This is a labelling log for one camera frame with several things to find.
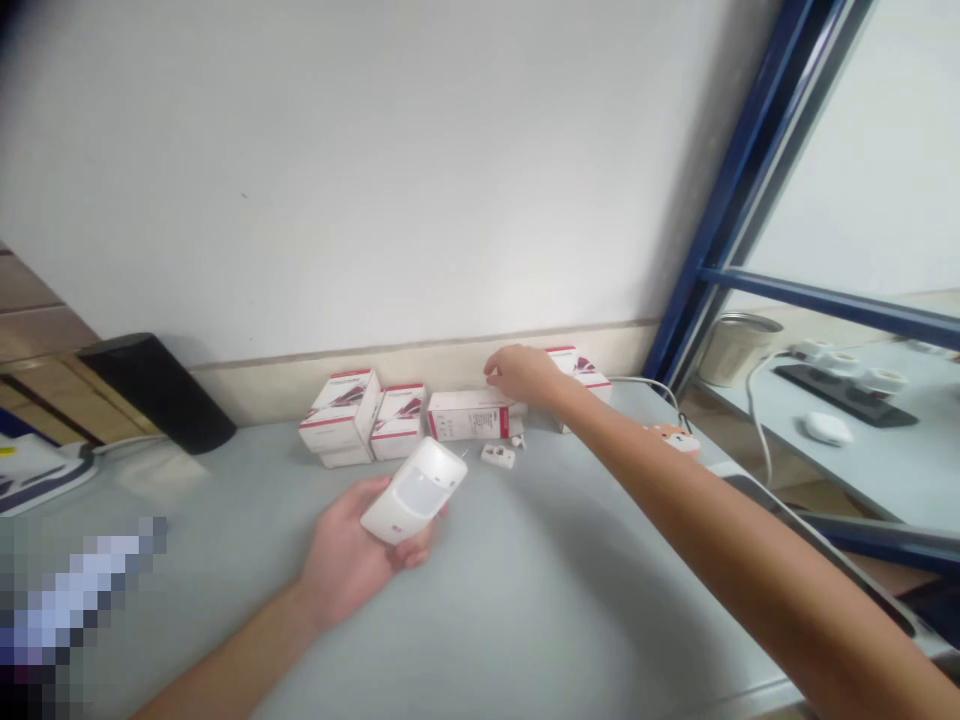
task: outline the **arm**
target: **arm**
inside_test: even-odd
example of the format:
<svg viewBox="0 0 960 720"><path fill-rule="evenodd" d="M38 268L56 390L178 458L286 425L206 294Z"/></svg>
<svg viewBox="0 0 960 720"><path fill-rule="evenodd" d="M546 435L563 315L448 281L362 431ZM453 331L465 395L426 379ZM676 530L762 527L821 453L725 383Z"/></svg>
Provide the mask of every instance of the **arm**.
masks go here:
<svg viewBox="0 0 960 720"><path fill-rule="evenodd" d="M583 440L822 717L956 717L960 690L776 518L560 373L542 351L503 348L485 372Z"/></svg>
<svg viewBox="0 0 960 720"><path fill-rule="evenodd" d="M396 548L360 525L360 516L389 483L389 477L361 480L324 510L300 578L133 720L247 717L321 635L400 570L426 562L433 525Z"/></svg>

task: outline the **cardboard box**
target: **cardboard box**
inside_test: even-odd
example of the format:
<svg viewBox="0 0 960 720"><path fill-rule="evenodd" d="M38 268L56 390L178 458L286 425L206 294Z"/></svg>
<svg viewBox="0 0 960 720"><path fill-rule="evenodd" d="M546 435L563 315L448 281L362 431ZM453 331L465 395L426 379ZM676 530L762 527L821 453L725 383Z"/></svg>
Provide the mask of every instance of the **cardboard box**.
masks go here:
<svg viewBox="0 0 960 720"><path fill-rule="evenodd" d="M613 385L603 374L594 367L593 363L585 357L577 357L576 365L573 370L573 377L579 380L590 392L603 400L608 405L613 397ZM560 426L560 432L568 433L570 428L557 419L557 425Z"/></svg>
<svg viewBox="0 0 960 720"><path fill-rule="evenodd" d="M560 372L564 375L573 375L577 369L577 361L580 359L580 351L574 345L565 345L559 348L547 348L544 350L550 359L553 360Z"/></svg>
<svg viewBox="0 0 960 720"><path fill-rule="evenodd" d="M494 388L433 393L427 418L436 440L510 437L511 402Z"/></svg>
<svg viewBox="0 0 960 720"><path fill-rule="evenodd" d="M328 468L373 462L367 441L379 403L375 371L335 373L300 423L300 437Z"/></svg>
<svg viewBox="0 0 960 720"><path fill-rule="evenodd" d="M377 421L370 435L370 449L377 460L407 457L423 438L420 414L426 388L419 385L396 385L383 389Z"/></svg>

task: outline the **black power strip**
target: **black power strip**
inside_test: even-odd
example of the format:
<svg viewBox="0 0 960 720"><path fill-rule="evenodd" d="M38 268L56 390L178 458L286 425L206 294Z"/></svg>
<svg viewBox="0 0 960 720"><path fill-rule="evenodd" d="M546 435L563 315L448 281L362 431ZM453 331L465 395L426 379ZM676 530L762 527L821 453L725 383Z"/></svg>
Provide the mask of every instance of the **black power strip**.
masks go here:
<svg viewBox="0 0 960 720"><path fill-rule="evenodd" d="M915 416L875 398L846 378L835 378L809 365L780 365L773 369L780 377L799 385L821 400L876 428L906 427L920 422Z"/></svg>

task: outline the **white wall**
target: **white wall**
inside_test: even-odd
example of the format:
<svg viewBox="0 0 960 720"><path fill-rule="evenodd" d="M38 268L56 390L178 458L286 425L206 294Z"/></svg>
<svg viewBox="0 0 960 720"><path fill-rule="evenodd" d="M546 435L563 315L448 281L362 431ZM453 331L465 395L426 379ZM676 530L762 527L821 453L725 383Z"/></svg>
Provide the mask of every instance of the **white wall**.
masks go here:
<svg viewBox="0 0 960 720"><path fill-rule="evenodd" d="M960 288L958 193L960 3L878 0L747 266L877 295Z"/></svg>
<svg viewBox="0 0 960 720"><path fill-rule="evenodd" d="M190 365L655 318L778 6L48 2L0 235Z"/></svg>

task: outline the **table surface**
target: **table surface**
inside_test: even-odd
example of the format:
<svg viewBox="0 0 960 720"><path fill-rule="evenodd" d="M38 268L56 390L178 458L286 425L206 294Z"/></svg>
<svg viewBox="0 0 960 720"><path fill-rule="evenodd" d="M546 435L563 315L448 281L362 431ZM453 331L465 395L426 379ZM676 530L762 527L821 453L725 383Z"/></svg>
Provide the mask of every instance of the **table surface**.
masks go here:
<svg viewBox="0 0 960 720"><path fill-rule="evenodd" d="M612 403L675 421L649 388ZM323 638L258 718L743 718L799 699L586 447L541 419L512 471L481 463L430 562ZM709 439L702 462L727 456ZM165 554L74 651L72 698L125 717L299 570L317 513L399 461L326 470L296 424L241 430L189 458L115 451L84 486L9 521L20 569L60 569L82 538L165 516Z"/></svg>
<svg viewBox="0 0 960 720"><path fill-rule="evenodd" d="M826 477L878 515L924 528L960 532L960 365L906 343L846 349L865 367L885 368L910 384L892 402L919 418L910 427L875 428L808 393L773 368L799 362L776 358L754 379L760 422ZM744 385L722 388L697 378L697 386L741 414L748 414ZM808 412L836 415L854 436L832 447L808 437L798 419Z"/></svg>

